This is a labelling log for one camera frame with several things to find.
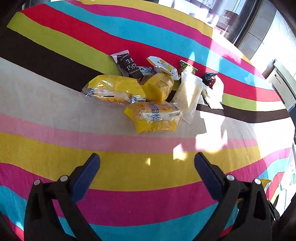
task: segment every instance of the brand logo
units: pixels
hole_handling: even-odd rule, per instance
[[[281,85],[281,82],[280,82],[278,76],[277,76],[276,74],[275,74],[274,76],[275,76],[275,78],[277,79],[277,81],[278,81],[278,82],[280,83],[280,85]]]

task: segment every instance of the blue stripe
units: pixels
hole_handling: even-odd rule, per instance
[[[66,1],[53,2],[49,3],[49,5],[58,11],[93,25],[111,35],[174,53],[242,83],[272,90],[271,85],[267,81],[224,59],[191,38],[147,23],[93,14]]]
[[[0,203],[1,212],[6,215],[11,220],[11,222],[24,230],[23,227],[27,201],[4,186],[0,186],[0,193],[2,196],[2,203]],[[128,227],[113,227],[91,224],[91,227],[103,240],[110,241],[191,241],[206,224],[216,207],[217,203],[194,214],[162,223]],[[237,209],[233,211],[231,218],[226,225],[226,228],[234,223],[236,215]],[[67,221],[61,217],[59,219],[65,232],[73,236],[73,233],[68,226]]]

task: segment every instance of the silver bolt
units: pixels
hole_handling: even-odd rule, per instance
[[[66,175],[60,177],[61,182],[65,182],[67,180],[68,180],[68,176],[66,176]]]
[[[260,179],[258,179],[258,178],[255,178],[254,182],[255,182],[256,184],[258,184],[258,185],[261,184],[261,181],[260,181]]]
[[[39,180],[39,179],[37,179],[37,180],[34,181],[34,185],[35,185],[35,186],[37,186],[37,185],[39,185],[39,184],[40,184],[40,180]]]
[[[227,180],[229,180],[229,181],[233,181],[233,180],[234,180],[234,176],[231,175],[231,174],[228,174],[228,175],[226,176],[226,178],[227,178]]]

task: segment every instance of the yellow bread package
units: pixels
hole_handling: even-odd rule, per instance
[[[166,73],[157,73],[141,85],[148,101],[165,101],[174,85],[171,76]]]
[[[95,77],[82,89],[82,93],[118,104],[146,101],[146,95],[136,79],[116,75],[103,74]]]
[[[175,131],[183,116],[178,107],[168,102],[134,103],[124,113],[134,121],[137,133]]]

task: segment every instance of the round table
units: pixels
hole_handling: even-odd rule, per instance
[[[293,122],[250,61],[203,22],[140,0],[60,1],[17,13],[0,45],[0,211],[19,236],[33,181],[69,175],[93,152],[101,167],[77,205],[103,240],[191,241],[217,206],[194,168],[198,151],[238,180],[273,180],[272,199]],[[198,105],[191,125],[137,134],[123,106],[79,93],[97,75],[119,75],[110,54],[126,49],[138,66],[157,56],[200,77],[219,72],[224,109]]]

